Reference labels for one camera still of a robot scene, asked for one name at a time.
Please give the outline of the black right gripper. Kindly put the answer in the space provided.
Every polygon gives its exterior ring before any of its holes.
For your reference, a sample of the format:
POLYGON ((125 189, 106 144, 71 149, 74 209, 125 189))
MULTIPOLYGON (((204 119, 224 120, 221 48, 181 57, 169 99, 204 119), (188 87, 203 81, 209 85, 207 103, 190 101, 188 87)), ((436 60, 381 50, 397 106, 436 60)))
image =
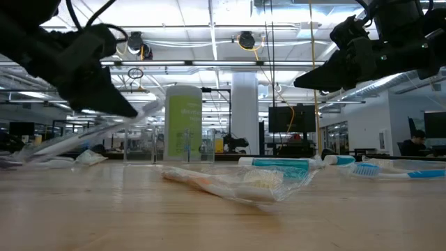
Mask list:
POLYGON ((322 65, 297 77, 294 86, 320 91, 354 88, 376 69, 372 42, 363 28, 364 21, 355 16, 338 24, 330 38, 338 49, 322 65))

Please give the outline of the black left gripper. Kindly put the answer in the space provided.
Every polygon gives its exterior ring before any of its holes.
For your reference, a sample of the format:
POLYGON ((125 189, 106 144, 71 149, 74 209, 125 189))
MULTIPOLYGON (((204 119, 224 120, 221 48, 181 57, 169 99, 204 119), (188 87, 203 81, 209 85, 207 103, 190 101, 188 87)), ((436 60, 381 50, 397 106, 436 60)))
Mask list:
POLYGON ((24 43, 20 65, 57 86, 60 97, 76 112, 90 109, 135 117, 136 109, 112 84, 109 67, 100 62, 116 52, 117 44, 106 24, 67 33, 39 28, 24 43))

